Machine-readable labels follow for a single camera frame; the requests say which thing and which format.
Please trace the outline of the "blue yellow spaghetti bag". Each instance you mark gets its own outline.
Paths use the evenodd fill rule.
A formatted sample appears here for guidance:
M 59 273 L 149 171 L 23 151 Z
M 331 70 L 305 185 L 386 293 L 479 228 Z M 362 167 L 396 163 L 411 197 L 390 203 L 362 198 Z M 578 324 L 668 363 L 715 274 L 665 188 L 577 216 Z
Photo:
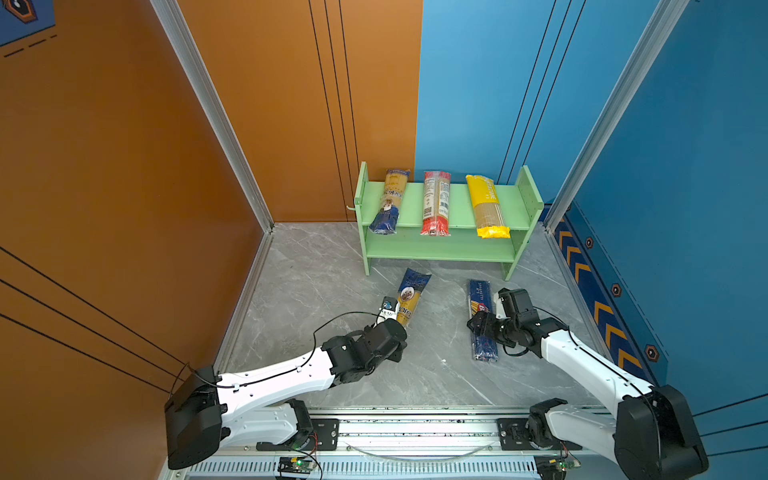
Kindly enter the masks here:
M 384 189 L 380 199 L 380 208 L 368 229 L 379 235 L 396 233 L 402 199 L 410 172 L 407 170 L 390 169 L 384 180 Z

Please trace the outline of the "red white spaghetti bag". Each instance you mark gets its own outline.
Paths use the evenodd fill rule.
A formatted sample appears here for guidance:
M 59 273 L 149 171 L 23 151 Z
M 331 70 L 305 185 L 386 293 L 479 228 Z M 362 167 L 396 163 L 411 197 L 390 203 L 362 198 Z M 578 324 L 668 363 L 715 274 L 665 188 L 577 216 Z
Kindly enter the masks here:
M 427 171 L 423 182 L 423 215 L 421 234 L 447 237 L 449 231 L 451 175 Z

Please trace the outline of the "blue Barilla spaghetti box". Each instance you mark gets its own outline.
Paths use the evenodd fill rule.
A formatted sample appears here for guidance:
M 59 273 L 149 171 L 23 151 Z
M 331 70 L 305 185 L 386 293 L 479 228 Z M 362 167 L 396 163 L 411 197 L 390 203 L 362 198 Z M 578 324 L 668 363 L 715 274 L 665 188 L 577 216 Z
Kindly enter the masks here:
M 479 311 L 494 312 L 490 283 L 483 280 L 468 281 L 469 316 L 473 317 Z M 499 359 L 497 344 L 470 327 L 471 356 L 475 361 L 493 363 Z

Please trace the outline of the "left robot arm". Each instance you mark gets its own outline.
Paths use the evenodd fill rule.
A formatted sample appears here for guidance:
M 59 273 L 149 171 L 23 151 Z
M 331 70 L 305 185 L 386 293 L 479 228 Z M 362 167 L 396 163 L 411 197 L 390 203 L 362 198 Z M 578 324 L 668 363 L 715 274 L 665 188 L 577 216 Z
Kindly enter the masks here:
M 334 336 L 291 360 L 246 372 L 193 371 L 164 406 L 167 466 L 182 470 L 230 445 L 303 446 L 312 421 L 300 396 L 355 383 L 407 346 L 395 319 Z

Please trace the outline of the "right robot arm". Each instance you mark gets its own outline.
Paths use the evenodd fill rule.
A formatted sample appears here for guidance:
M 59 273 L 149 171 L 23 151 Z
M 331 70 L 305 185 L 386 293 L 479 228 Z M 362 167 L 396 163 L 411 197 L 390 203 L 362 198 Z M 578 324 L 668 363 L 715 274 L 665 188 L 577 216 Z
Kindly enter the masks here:
M 556 316 L 535 307 L 524 289 L 502 289 L 500 314 L 478 311 L 469 330 L 518 355 L 533 354 L 589 391 L 605 413 L 553 398 L 529 409 L 529 441 L 541 448 L 571 442 L 614 462 L 629 479 L 690 479 L 709 459 L 684 395 L 619 369 L 577 339 Z

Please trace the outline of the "dark blue portrait spaghetti bag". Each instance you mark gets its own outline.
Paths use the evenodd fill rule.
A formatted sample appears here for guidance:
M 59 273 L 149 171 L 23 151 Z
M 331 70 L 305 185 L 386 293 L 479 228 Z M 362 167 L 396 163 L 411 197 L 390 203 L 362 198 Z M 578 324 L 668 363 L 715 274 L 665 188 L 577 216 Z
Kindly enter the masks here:
M 407 327 L 419 303 L 424 289 L 431 279 L 431 274 L 424 274 L 408 268 L 401 281 L 398 292 L 396 320 Z

